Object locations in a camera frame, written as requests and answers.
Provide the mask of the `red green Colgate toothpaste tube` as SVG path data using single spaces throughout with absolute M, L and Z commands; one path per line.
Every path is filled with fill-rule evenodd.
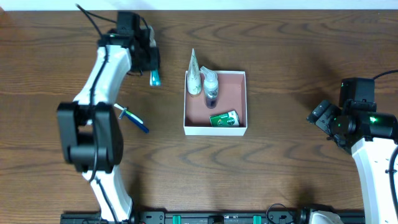
M 150 86 L 161 86 L 161 80 L 158 70 L 150 71 Z

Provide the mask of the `white leaf-print lotion tube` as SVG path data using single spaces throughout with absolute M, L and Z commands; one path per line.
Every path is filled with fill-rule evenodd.
M 196 96 L 201 93 L 201 75 L 198 67 L 198 61 L 195 49 L 192 49 L 190 63 L 187 71 L 187 91 L 189 94 Z

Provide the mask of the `green and white toothbrush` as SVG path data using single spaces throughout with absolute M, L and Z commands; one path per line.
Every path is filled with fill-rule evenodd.
M 121 110 L 122 113 L 119 115 L 119 119 L 121 119 L 123 116 L 127 116 L 131 120 L 137 121 L 138 123 L 144 124 L 143 120 L 141 120 L 138 116 L 133 114 L 128 110 L 128 107 L 123 107 L 120 104 L 115 103 L 114 107 Z

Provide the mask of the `blue disposable razor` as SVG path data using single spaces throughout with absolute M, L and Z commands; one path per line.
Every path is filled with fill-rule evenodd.
M 144 133 L 149 133 L 149 129 L 144 125 L 144 122 L 138 118 L 136 115 L 131 113 L 127 108 L 121 109 L 119 119 L 127 118 L 129 121 L 134 123 L 138 128 L 140 128 Z

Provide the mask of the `clear pump spray bottle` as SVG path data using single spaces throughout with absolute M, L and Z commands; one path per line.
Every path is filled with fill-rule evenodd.
M 205 104 L 209 109 L 216 107 L 218 100 L 218 75 L 215 71 L 202 66 L 200 71 L 204 74 L 203 90 L 205 94 Z

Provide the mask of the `green and white soap packet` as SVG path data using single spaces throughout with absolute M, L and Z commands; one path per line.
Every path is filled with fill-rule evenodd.
M 210 116 L 209 120 L 212 127 L 228 128 L 239 126 L 239 116 L 235 110 Z

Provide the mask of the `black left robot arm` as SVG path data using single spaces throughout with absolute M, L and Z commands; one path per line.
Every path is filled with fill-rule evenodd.
M 66 163 L 91 186 L 100 205 L 98 222 L 133 223 L 134 203 L 119 165 L 124 140 L 114 105 L 129 72 L 159 69 L 159 49 L 151 26 L 117 28 L 98 41 L 87 82 L 73 101 L 60 103 L 57 120 Z

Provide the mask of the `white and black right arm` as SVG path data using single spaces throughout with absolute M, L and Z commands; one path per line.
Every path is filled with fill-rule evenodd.
M 397 223 L 397 118 L 371 102 L 323 100 L 307 121 L 350 154 L 356 164 L 366 223 Z

